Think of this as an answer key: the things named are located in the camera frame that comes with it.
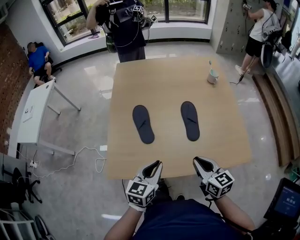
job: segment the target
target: navy t-shirt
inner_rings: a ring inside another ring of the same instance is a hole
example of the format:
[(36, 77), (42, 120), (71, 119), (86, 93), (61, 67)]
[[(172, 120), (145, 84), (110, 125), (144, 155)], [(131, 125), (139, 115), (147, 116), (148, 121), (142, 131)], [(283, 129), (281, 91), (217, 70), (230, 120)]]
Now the navy t-shirt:
[[(125, 8), (132, 8), (135, 6), (143, 6), (139, 0), (124, 0), (123, 6), (116, 10), (114, 14), (114, 24), (111, 24), (111, 29), (114, 35), (114, 42), (118, 53), (126, 54), (136, 50), (139, 47), (146, 46), (145, 39), (138, 22), (133, 22), (132, 17), (123, 21), (118, 18), (118, 16), (124, 15)], [(98, 13), (96, 13), (96, 21), (99, 18)]]
[(193, 199), (164, 202), (145, 212), (132, 240), (243, 240), (244, 235)]
[(32, 52), (29, 56), (29, 67), (33, 68), (35, 71), (40, 69), (45, 64), (45, 56), (48, 49), (45, 46), (40, 46), (35, 52)]

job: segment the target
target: man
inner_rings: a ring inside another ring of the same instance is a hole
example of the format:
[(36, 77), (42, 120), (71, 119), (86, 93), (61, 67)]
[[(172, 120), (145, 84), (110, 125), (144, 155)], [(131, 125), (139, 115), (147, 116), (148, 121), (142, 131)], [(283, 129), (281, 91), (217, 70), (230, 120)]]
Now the man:
[[(93, 29), (101, 22), (97, 7), (107, 3), (110, 3), (110, 1), (98, 0), (92, 6), (86, 22), (87, 29)], [(125, 15), (126, 8), (132, 9), (134, 5), (143, 6), (143, 4), (139, 0), (124, 0), (122, 4), (122, 7), (118, 7), (116, 13), (113, 15), (114, 22), (110, 21), (120, 62), (145, 59), (144, 47), (146, 43), (139, 23), (133, 22), (132, 17), (124, 19), (119, 19), (118, 17)]]
[(56, 78), (51, 75), (51, 63), (48, 62), (50, 52), (45, 46), (36, 48), (34, 43), (27, 45), (29, 55), (29, 74), (33, 75), (33, 81), (38, 86), (44, 84), (40, 78), (47, 75), (48, 80), (55, 80)]
[[(215, 204), (223, 217), (248, 230), (255, 229), (251, 218), (229, 197), (222, 196), (215, 200)], [(159, 183), (156, 197), (152, 205), (147, 207), (144, 221), (135, 235), (135, 228), (143, 212), (132, 203), (129, 206), (104, 240), (244, 239), (244, 232), (224, 222), (205, 205), (192, 199), (185, 200), (183, 195), (172, 201), (165, 183)]]
[(248, 42), (246, 46), (246, 56), (244, 58), (242, 66), (235, 65), (235, 69), (238, 71), (239, 75), (244, 75), (245, 71), (251, 72), (250, 67), (254, 67), (261, 56), (263, 47), (263, 27), (269, 27), (273, 25), (271, 15), (276, 11), (276, 3), (274, 0), (264, 0), (266, 9), (262, 8), (255, 13), (248, 11), (248, 16), (252, 20), (256, 20)]

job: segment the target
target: white cup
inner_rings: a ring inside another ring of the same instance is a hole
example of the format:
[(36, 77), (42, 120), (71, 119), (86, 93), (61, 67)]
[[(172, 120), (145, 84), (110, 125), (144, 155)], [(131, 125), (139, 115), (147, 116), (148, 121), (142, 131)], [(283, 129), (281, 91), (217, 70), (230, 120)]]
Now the white cup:
[(219, 74), (216, 70), (211, 69), (208, 74), (207, 81), (211, 84), (216, 84), (218, 82)]

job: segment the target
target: person's hand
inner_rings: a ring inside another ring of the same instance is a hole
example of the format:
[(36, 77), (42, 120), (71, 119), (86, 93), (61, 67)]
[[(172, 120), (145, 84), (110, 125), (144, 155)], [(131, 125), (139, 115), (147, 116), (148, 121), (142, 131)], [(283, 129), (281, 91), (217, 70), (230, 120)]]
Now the person's hand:
[(100, 5), (105, 5), (106, 3), (110, 3), (109, 0), (98, 0), (97, 2), (94, 3), (93, 7), (98, 7)]

